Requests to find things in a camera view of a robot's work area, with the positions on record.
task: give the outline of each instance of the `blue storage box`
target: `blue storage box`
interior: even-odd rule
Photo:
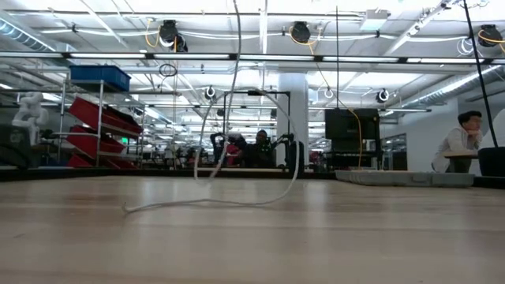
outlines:
[[[101,80],[105,92],[128,92],[130,76],[113,65],[72,65],[70,80],[90,92],[100,92]]]

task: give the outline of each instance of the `white robot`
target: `white robot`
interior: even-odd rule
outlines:
[[[30,145],[39,143],[39,126],[45,125],[49,120],[47,110],[43,109],[40,102],[43,95],[40,92],[29,92],[21,98],[19,111],[13,119],[12,125],[27,128],[30,133]]]

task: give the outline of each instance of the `black monitor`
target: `black monitor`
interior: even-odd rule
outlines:
[[[361,139],[375,140],[379,136],[379,111],[358,109],[354,113],[360,118]],[[325,110],[324,122],[326,139],[359,139],[357,119],[349,110]]]

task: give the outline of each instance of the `wooden table surface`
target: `wooden table surface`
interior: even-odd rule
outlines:
[[[93,177],[0,183],[0,283],[503,283],[505,191],[285,180]]]

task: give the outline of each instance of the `white pillar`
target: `white pillar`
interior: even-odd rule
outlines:
[[[291,120],[290,132],[293,133],[296,126],[297,138],[305,146],[305,165],[309,164],[309,85],[305,74],[301,73],[281,73],[279,74],[279,92],[291,92]],[[288,97],[286,95],[277,95],[280,106],[288,111]],[[277,110],[277,137],[287,133],[288,119]],[[285,148],[279,146],[276,149],[277,165],[286,165]]]

